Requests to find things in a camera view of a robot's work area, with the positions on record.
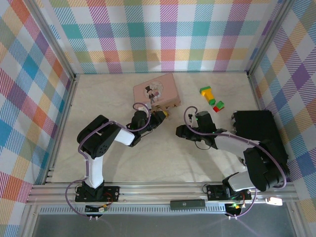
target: pink box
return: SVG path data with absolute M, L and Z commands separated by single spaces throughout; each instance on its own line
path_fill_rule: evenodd
M 135 102 L 149 102 L 153 109 L 168 109 L 181 105 L 172 73 L 136 85 L 133 91 Z

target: checkered pattern wall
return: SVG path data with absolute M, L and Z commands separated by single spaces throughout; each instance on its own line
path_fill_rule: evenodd
M 244 71 L 281 0 L 37 2 L 77 73 L 127 73 Z
M 296 0 L 253 79 L 262 108 L 275 115 L 316 236 L 316 0 Z
M 70 80 L 22 0 L 0 5 L 0 237 L 14 237 Z

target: marble surface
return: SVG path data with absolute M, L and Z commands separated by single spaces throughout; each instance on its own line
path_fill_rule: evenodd
M 71 182 L 85 175 L 83 157 L 77 152 L 78 133 L 102 114 L 121 124 L 133 117 L 133 86 L 163 73 L 81 75 L 58 155 L 53 182 Z M 114 142 L 103 160 L 106 181 L 221 181 L 245 171 L 237 157 L 213 148 L 202 151 L 194 142 L 178 138 L 176 127 L 184 124 L 183 112 L 190 106 L 208 110 L 217 128 L 232 129 L 236 110 L 255 110 L 256 104 L 244 73 L 174 73 L 182 105 L 134 148 Z M 199 89 L 210 85 L 225 108 L 215 113 Z

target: green block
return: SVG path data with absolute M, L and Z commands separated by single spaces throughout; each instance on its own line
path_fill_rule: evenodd
M 215 100 L 215 99 L 212 99 L 212 100 L 210 100 L 208 103 L 209 103 L 210 105 L 215 105 L 215 102 L 216 102 L 216 100 Z
M 217 102 L 217 104 L 215 105 L 219 110 L 221 110 L 222 108 L 225 107 L 225 104 L 222 101 Z
M 199 90 L 199 93 L 201 94 L 202 91 L 207 90 L 207 89 L 211 89 L 211 87 L 210 87 L 210 86 L 203 87 L 203 88 L 201 88 L 201 89 Z

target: purple cable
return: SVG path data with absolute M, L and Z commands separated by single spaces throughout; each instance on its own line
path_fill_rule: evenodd
M 137 109 L 135 108 L 135 105 L 136 105 L 136 104 L 143 105 L 143 106 L 147 109 L 148 115 L 150 115 L 150 110 L 148 109 L 148 107 L 147 107 L 145 104 L 140 103 L 140 102 L 136 102 L 136 103 L 133 104 L 133 109 L 134 109 L 134 110 L 137 110 Z M 67 186 L 66 191 L 65 191 L 66 202 L 67 202 L 68 206 L 69 206 L 76 214 L 78 214 L 78 215 L 80 215 L 80 216 L 83 216 L 83 217 L 87 217 L 86 215 L 84 215 L 84 214 L 82 214 L 82 213 L 80 213 L 80 212 L 78 212 L 78 211 L 75 210 L 75 208 L 70 204 L 70 202 L 69 202 L 69 200 L 68 200 L 68 195 L 67 195 L 67 194 L 68 194 L 68 189 L 70 188 L 70 186 L 71 186 L 72 184 L 78 183 L 78 182 L 80 182 L 80 183 L 81 183 L 81 182 L 84 182 L 84 181 L 87 180 L 88 177 L 89 177 L 89 158 L 88 158 L 88 156 L 81 150 L 81 147 L 82 147 L 83 144 L 86 142 L 86 140 L 88 140 L 94 133 L 100 131 L 102 128 L 104 128 L 104 127 L 106 127 L 106 126 L 108 126 L 109 124 L 112 124 L 112 123 L 117 124 L 118 126 L 120 126 L 120 127 L 123 128 L 123 129 L 126 129 L 127 131 L 130 131 L 130 132 L 137 132 L 137 131 L 140 131 L 140 130 L 144 129 L 145 127 L 147 127 L 147 125 L 149 124 L 149 122 L 150 122 L 150 116 L 148 116 L 148 121 L 147 121 L 147 123 L 145 124 L 145 126 L 139 128 L 139 129 L 136 129 L 136 130 L 132 130 L 132 129 L 126 128 L 125 126 L 123 126 L 123 125 L 121 125 L 121 124 L 119 124 L 119 123 L 116 123 L 115 121 L 108 121 L 108 122 L 106 122 L 105 124 L 103 124 L 103 125 L 101 125 L 100 127 L 98 127 L 97 129 L 93 130 L 91 133 L 89 133 L 89 134 L 80 142 L 80 144 L 79 144 L 79 146 L 78 146 L 78 152 L 79 152 L 81 155 L 83 155 L 83 157 L 85 158 L 85 172 L 86 172 L 86 177 L 85 177 L 84 179 L 79 179 L 79 180 L 75 180 L 75 181 L 71 182 L 71 183 Z
M 257 148 L 259 148 L 260 150 L 262 150 L 271 160 L 272 162 L 276 165 L 276 167 L 278 168 L 278 170 L 280 171 L 281 175 L 282 175 L 282 178 L 283 178 L 283 184 L 280 186 L 280 187 L 275 187 L 275 188 L 284 188 L 286 186 L 286 176 L 285 176 L 285 173 L 283 171 L 283 169 L 281 168 L 281 166 L 279 165 L 279 163 L 276 161 L 276 159 L 268 152 L 266 151 L 264 148 L 260 147 L 258 144 L 254 143 L 254 142 L 251 142 L 250 140 L 248 139 L 245 139 L 245 138 L 242 138 L 242 137 L 238 137 L 236 135 L 228 135 L 228 134 L 223 134 L 223 133 L 202 133 L 202 132 L 197 132 L 195 131 L 194 129 L 192 129 L 188 123 L 187 123 L 187 120 L 186 120 L 186 115 L 187 115 L 187 111 L 190 109 L 190 108 L 193 108 L 195 109 L 195 113 L 197 113 L 198 109 L 197 107 L 195 106 L 189 106 L 186 108 L 186 110 L 184 111 L 184 114 L 183 114 L 183 119 L 184 119 L 184 123 L 186 124 L 186 126 L 188 127 L 188 129 L 198 135 L 202 135 L 202 136 L 223 136 L 223 137 L 232 137 L 234 139 L 237 139 L 237 140 L 240 140 L 240 141 L 243 141 L 245 143 L 248 143 L 252 146 L 255 146 Z M 234 215 L 231 215 L 229 213 L 227 213 L 228 215 L 230 216 L 233 216 L 233 217 L 239 217 L 239 216 L 243 216 L 245 215 L 246 213 L 248 213 L 248 211 L 250 211 L 250 209 L 252 208 L 253 204 L 255 203 L 255 200 L 257 198 L 257 189 L 255 189 L 255 196 L 249 206 L 249 208 L 242 214 L 238 215 L 238 216 L 234 216 Z

